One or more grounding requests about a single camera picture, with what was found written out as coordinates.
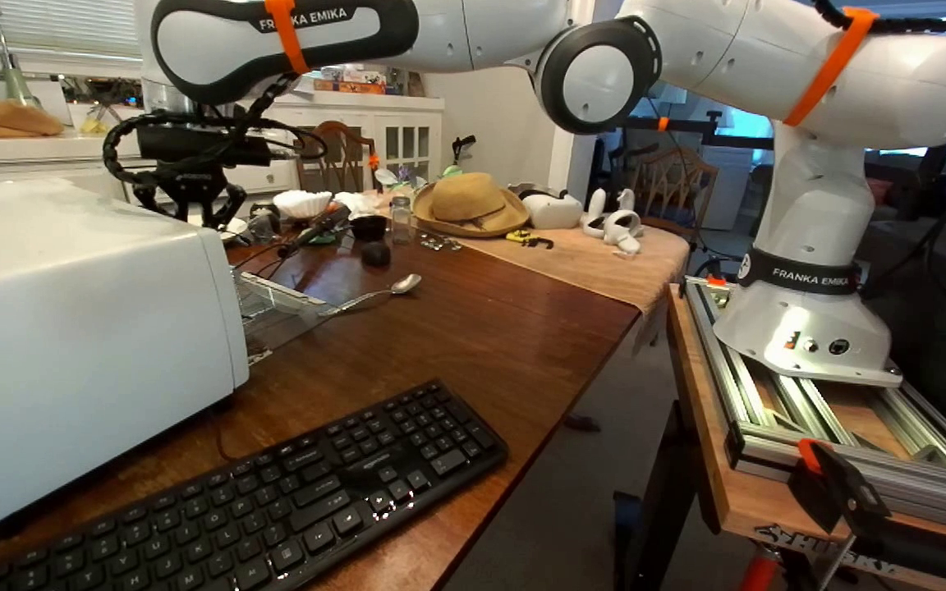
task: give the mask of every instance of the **white robotic arm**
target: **white robotic arm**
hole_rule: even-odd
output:
[[[167,78],[216,106],[288,72],[264,5],[160,0],[151,46]],[[890,333],[860,304],[850,264],[875,211],[865,148],[946,142],[946,35],[867,32],[794,115],[845,41],[822,14],[794,0],[624,0],[618,20],[571,28],[566,0],[299,0],[291,24],[310,66],[530,66],[567,130],[613,128],[657,78],[776,120],[770,208],[715,336],[783,373],[897,383]]]

